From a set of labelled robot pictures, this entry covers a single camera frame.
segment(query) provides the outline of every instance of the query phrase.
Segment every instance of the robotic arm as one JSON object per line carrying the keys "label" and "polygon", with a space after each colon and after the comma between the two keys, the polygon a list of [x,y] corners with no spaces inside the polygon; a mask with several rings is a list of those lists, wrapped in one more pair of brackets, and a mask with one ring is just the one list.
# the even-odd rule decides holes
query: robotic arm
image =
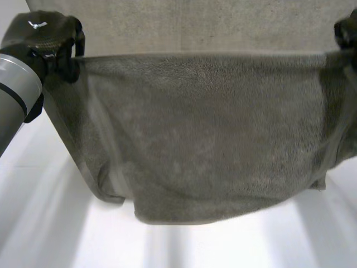
{"label": "robotic arm", "polygon": [[57,73],[73,83],[79,65],[71,58],[84,55],[85,37],[75,17],[37,11],[17,15],[0,49],[0,157],[23,122],[42,112],[45,78]]}

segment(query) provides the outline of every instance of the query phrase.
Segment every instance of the terry cloth towel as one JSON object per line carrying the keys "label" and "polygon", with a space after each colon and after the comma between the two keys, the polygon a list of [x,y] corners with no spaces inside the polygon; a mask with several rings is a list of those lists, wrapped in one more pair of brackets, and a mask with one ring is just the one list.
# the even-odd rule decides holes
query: terry cloth towel
{"label": "terry cloth towel", "polygon": [[79,59],[45,110],[93,193],[148,223],[277,204],[357,155],[348,55],[142,54]]}
{"label": "terry cloth towel", "polygon": [[330,51],[356,0],[27,0],[76,16],[86,56],[152,52]]}

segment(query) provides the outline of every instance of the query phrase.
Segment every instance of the white surface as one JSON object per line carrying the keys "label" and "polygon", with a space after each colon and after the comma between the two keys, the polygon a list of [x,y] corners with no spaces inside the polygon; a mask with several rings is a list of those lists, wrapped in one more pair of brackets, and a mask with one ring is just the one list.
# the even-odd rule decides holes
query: white surface
{"label": "white surface", "polygon": [[[0,35],[25,12],[0,9]],[[257,213],[203,226],[147,226],[133,205],[92,196],[46,114],[0,159],[0,267],[357,267],[357,159]]]}

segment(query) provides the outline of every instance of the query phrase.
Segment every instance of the gray towel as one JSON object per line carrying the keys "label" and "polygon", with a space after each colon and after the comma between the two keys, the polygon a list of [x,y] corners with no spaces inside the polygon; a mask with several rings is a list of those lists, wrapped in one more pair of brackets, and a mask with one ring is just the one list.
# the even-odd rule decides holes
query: gray towel
{"label": "gray towel", "polygon": [[26,0],[76,16],[86,56],[337,49],[334,23],[356,0]]}
{"label": "gray towel", "polygon": [[323,189],[357,155],[348,55],[81,59],[45,109],[93,193],[149,223],[204,223]]}

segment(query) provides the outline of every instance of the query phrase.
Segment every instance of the beige fabric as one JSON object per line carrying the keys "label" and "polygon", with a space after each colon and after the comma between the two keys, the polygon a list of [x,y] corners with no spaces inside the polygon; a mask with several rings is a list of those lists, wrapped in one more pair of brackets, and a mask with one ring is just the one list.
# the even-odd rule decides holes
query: beige fabric
{"label": "beige fabric", "polygon": [[76,16],[86,56],[138,52],[336,49],[355,0],[27,0]]}

